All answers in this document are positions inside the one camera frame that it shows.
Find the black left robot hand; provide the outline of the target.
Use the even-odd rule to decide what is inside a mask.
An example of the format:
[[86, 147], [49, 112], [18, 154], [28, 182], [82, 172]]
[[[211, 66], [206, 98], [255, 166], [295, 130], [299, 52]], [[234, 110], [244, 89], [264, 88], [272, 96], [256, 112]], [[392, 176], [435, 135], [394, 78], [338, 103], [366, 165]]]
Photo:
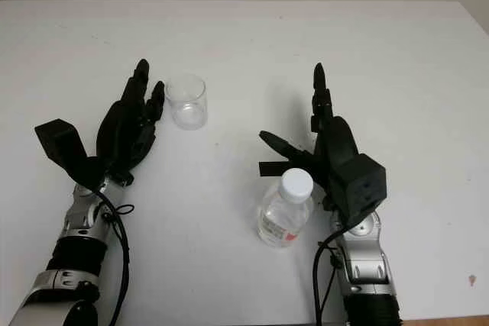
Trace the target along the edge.
[[102, 159], [108, 176], [120, 186], [134, 181], [131, 170], [149, 153], [156, 138], [156, 123], [164, 110], [164, 83], [155, 85], [145, 98], [150, 65], [138, 62], [121, 98], [114, 102], [100, 124], [96, 155]]

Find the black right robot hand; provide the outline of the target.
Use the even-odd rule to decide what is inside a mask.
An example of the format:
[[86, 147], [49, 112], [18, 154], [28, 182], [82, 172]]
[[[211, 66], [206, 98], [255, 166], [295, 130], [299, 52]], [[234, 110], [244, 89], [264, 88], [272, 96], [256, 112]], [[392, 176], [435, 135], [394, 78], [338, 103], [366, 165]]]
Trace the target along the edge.
[[358, 155], [358, 148], [346, 120], [333, 114], [332, 98], [321, 63], [314, 68], [313, 88], [311, 130], [316, 134], [314, 151], [300, 150], [269, 131], [261, 131], [259, 138], [286, 159], [259, 162], [259, 173], [278, 177], [288, 169], [303, 169], [324, 189], [325, 208], [345, 215], [348, 213], [348, 181], [341, 180], [339, 170]]

